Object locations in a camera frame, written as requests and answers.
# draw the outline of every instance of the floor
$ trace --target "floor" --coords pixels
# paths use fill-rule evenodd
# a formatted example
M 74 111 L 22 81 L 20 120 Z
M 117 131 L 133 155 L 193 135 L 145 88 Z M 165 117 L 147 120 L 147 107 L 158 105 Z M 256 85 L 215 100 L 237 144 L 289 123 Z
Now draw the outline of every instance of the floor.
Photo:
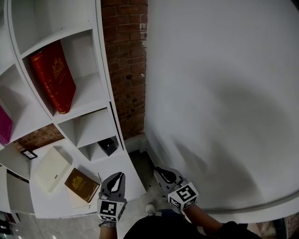
M 118 238 L 123 239 L 135 222 L 146 216 L 146 204 L 153 202 L 157 209 L 171 208 L 162 198 L 162 192 L 153 175 L 154 165 L 147 153 L 129 154 L 147 194 L 128 202 L 117 224 Z M 98 239 L 100 228 L 97 214 L 69 219 L 36 219 L 33 215 L 19 214 L 21 223 L 12 228 L 13 237 L 6 239 Z M 272 222 L 249 224 L 248 229 L 263 239 L 275 239 Z

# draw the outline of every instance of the white wall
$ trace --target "white wall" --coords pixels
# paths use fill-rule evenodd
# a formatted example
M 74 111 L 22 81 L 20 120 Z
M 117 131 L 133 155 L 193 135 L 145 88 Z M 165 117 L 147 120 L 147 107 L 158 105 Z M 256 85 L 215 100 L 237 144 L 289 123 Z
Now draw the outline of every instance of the white wall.
M 299 11 L 290 0 L 150 0 L 145 133 L 204 209 L 299 190 Z

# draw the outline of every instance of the tiled floor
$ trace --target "tiled floor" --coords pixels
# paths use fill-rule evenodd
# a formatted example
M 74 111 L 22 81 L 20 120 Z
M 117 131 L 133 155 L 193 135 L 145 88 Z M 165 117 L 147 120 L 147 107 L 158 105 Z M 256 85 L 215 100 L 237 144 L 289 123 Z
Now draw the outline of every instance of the tiled floor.
M 130 158 L 147 191 L 147 194 L 128 202 L 117 224 L 118 238 L 122 239 L 132 225 L 146 216 L 145 206 L 154 202 L 157 209 L 171 208 L 162 198 L 161 190 L 153 175 L 154 165 L 147 153 L 133 152 Z M 97 214 L 69 219 L 36 219 L 19 214 L 21 223 L 13 227 L 15 239 L 97 239 L 100 228 Z

